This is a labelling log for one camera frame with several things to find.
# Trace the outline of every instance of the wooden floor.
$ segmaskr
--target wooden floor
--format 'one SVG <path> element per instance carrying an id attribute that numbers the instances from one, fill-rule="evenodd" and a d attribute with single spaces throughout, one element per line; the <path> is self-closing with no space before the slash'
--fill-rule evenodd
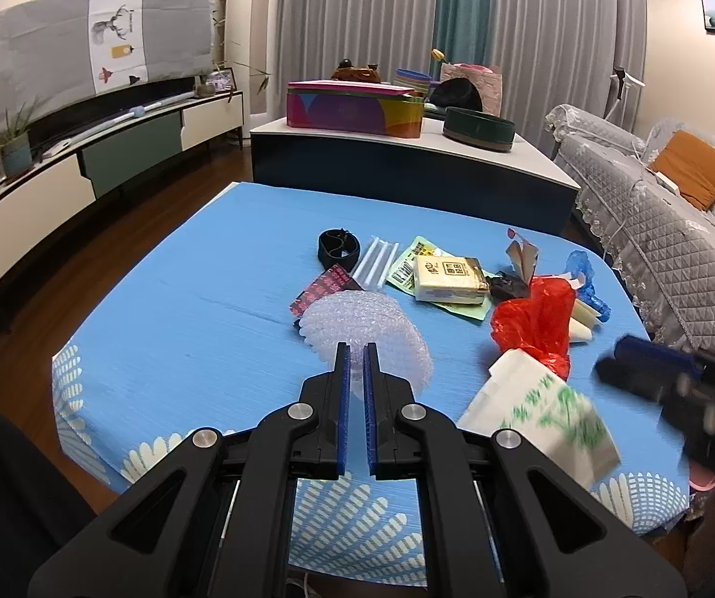
<path id="1" fill-rule="evenodd" d="M 0 335 L 0 413 L 19 427 L 100 512 L 114 493 L 58 445 L 50 358 L 106 294 L 169 233 L 232 181 L 251 177 L 249 150 L 198 150 L 137 193 L 106 205 L 29 273 L 26 298 Z"/>

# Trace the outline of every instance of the green drawer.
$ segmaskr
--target green drawer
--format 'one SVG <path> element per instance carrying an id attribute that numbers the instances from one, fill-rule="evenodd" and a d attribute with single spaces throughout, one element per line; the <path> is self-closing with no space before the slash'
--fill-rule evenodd
<path id="1" fill-rule="evenodd" d="M 139 123 L 84 148 L 85 175 L 101 197 L 183 150 L 179 111 Z"/>

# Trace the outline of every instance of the green bowl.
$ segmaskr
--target green bowl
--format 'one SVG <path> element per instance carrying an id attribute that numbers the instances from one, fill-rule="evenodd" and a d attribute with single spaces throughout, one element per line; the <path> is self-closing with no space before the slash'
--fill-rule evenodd
<path id="1" fill-rule="evenodd" d="M 477 148 L 509 153 L 516 137 L 516 124 L 484 112 L 448 107 L 444 135 Z"/>

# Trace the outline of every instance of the sofa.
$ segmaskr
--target sofa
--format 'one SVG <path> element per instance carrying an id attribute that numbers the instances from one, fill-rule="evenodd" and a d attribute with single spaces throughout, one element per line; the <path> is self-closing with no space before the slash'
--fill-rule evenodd
<path id="1" fill-rule="evenodd" d="M 644 141 L 578 108 L 546 117 L 554 162 L 581 185 L 576 207 L 598 237 L 655 341 L 715 350 L 715 203 L 699 211 L 663 188 L 648 166 L 684 130 L 715 148 L 715 137 L 662 119 Z"/>

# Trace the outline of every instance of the tv cover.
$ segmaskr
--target tv cover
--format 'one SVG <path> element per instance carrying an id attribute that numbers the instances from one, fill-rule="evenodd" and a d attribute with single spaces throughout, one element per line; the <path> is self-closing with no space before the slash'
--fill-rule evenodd
<path id="1" fill-rule="evenodd" d="M 0 11 L 0 131 L 93 96 L 213 69 L 210 0 L 32 0 Z"/>

